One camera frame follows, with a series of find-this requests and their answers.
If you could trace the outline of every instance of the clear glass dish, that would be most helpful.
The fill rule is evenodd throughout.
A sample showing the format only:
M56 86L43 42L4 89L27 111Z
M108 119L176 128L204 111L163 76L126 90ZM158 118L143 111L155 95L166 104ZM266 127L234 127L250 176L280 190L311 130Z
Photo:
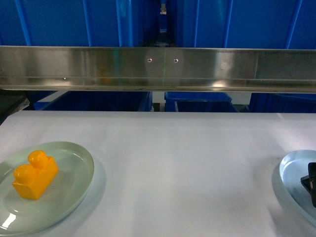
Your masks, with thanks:
M273 175L275 195L285 211L301 223L305 219L316 227L316 208L311 195L301 184L308 175L308 164L316 162L316 151L299 150L286 155Z
M14 169L28 163L28 154L44 150L59 172L38 200L21 198L12 186ZM94 173L91 154L70 142L40 144L0 163L0 236L43 230L69 215L87 194Z

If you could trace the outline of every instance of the toy brick stud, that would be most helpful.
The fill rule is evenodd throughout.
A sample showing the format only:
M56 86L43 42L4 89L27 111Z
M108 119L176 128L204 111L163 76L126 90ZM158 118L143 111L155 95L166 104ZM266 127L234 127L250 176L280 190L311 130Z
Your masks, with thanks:
M53 157L44 151L33 151L28 156L29 164L17 167L12 185L22 198L39 199L58 172Z

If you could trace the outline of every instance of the black object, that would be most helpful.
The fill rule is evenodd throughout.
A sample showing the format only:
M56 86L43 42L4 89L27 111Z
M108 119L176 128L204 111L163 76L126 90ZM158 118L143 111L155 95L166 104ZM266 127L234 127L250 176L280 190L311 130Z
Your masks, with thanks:
M301 183L312 196L312 204L316 207L316 162L308 164L308 175L301 178Z
M0 90L0 124L26 99L23 91Z

